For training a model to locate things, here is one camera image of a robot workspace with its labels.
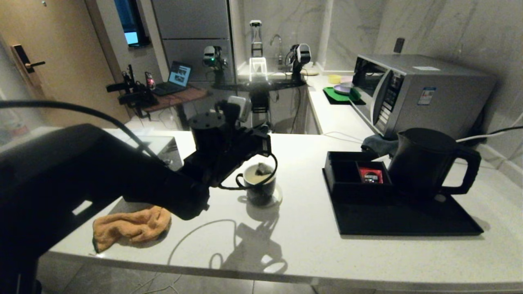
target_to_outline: kitchen counter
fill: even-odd
[[[318,71],[315,66],[312,67],[312,70]],[[283,73],[268,73],[268,75],[269,80],[285,79]],[[243,66],[238,71],[238,78],[248,80],[248,77],[248,66]],[[327,75],[306,76],[305,80],[308,85],[309,104],[319,134],[328,134],[358,142],[362,142],[363,139],[374,134],[351,105],[331,105],[328,102],[323,93],[323,88],[332,87],[334,84],[328,82]],[[344,82],[351,80],[351,76],[343,76]]]
[[[321,104],[316,111],[321,117]],[[151,135],[175,137],[181,158],[195,150],[190,132]],[[354,131],[350,135],[366,133]],[[283,195],[283,202],[279,207],[253,208],[245,203],[243,191],[211,188],[209,211],[190,221],[173,216],[166,238],[151,246],[115,244],[95,254],[91,219],[48,254],[126,268],[320,286],[405,291],[523,290],[521,189],[488,164],[480,168],[469,193],[455,197],[485,231],[480,236],[340,236],[321,168],[327,151],[359,151],[360,143],[344,137],[297,134],[272,134],[271,141],[280,164],[277,191]],[[151,148],[157,152],[160,145],[152,144]],[[233,175],[260,158],[266,160],[254,157]],[[446,184],[459,185],[455,179],[461,179],[465,169],[466,165],[456,162]],[[235,186],[234,177],[224,185]],[[118,201],[97,217],[108,214]]]

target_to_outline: microwave control panel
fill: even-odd
[[[378,122],[376,122],[376,127],[382,132],[385,132],[385,126],[387,125],[392,110],[394,109],[394,105],[396,104],[396,100],[404,78],[405,77],[403,75],[394,72],[389,80],[389,84],[387,85],[387,90],[383,98],[383,104],[381,105],[380,116]]]

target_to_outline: door handle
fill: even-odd
[[[29,61],[29,58],[27,57],[27,54],[26,54],[24,48],[20,44],[14,45],[13,49],[15,50],[16,54],[18,55],[18,58],[20,59],[21,63],[26,68],[26,71],[28,74],[35,72],[35,70],[33,69],[34,66],[38,66],[38,65],[42,65],[42,64],[46,63],[45,61],[31,63],[31,61]]]
[[[26,67],[27,69],[31,69],[31,68],[33,68],[33,67],[35,67],[35,66],[43,65],[43,64],[45,64],[45,63],[46,63],[45,61],[40,61],[40,62],[37,62],[37,63],[26,63],[26,64],[24,64],[24,65],[25,65],[25,67]]]

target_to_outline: yellow bowl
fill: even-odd
[[[328,76],[328,82],[337,85],[342,82],[342,76],[337,74],[331,74]]]

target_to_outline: red packet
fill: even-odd
[[[363,183],[383,184],[381,170],[368,167],[360,167],[359,169]]]

